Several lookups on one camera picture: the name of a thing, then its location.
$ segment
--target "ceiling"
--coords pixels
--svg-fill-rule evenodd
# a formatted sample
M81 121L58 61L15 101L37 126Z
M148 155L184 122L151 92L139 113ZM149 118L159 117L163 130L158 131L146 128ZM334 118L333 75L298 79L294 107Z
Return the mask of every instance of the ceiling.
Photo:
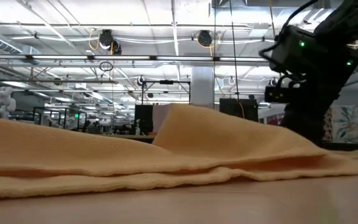
M232 14L228 1L219 0L0 0L0 38L13 46L24 49L33 47L43 55L109 55L97 46L98 34L102 29L112 29L112 34L122 47L122 55L171 55L199 57L259 57L258 51L272 45L273 34L278 33L288 16L307 1L273 1L273 20L266 1L232 0ZM292 24L313 31L333 9L311 7L291 20ZM200 47L192 37L200 30L209 30L217 41L215 48ZM37 78L62 80L104 80L100 83L87 83L87 90L116 90L115 93L100 93L109 99L133 108L139 93L129 95L124 90L139 90L137 78L146 80L188 81L195 62L156 62L156 61L114 61L111 72L99 69L99 61L89 60L39 60L37 65L23 63L20 60L0 60L0 78ZM279 74L272 72L266 63L220 63L214 67L220 90L216 90L216 100L231 97L221 93L236 92L231 81L237 73L239 91L264 92L264 86ZM119 84L108 83L108 76ZM53 90L72 90L75 86L53 83L38 83L28 88ZM168 91L155 95L153 101L185 101L188 94L180 85L153 85L150 91ZM44 93L47 96L62 96L61 93ZM65 94L79 103L103 103L104 100L84 97L81 93Z

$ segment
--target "towel fold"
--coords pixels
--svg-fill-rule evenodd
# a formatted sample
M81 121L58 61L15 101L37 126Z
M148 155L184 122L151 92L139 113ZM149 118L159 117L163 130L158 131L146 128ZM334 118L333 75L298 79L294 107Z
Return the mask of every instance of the towel fold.
M153 144L0 119L0 197L356 174L358 151L188 105L172 105Z

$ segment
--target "towel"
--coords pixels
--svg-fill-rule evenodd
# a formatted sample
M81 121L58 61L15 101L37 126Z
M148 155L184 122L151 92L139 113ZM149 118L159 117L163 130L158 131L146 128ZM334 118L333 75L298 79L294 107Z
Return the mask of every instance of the towel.
M358 151L172 105L153 144L0 119L0 198L358 174Z

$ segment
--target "wooden table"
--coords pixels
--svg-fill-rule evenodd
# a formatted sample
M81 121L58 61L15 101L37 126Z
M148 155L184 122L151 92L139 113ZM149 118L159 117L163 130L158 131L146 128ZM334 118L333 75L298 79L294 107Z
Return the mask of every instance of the wooden table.
M358 223L358 176L0 200L0 223Z

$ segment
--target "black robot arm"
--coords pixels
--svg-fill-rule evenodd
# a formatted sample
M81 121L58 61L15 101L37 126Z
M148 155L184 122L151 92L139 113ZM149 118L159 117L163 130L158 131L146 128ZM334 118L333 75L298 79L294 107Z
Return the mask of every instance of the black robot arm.
M275 44L259 55L270 62L272 70L283 74L265 90L266 101L287 103L281 125L319 143L325 113L358 66L358 49L347 46L358 39L358 0L344 0L313 33L288 25L316 1L294 12Z

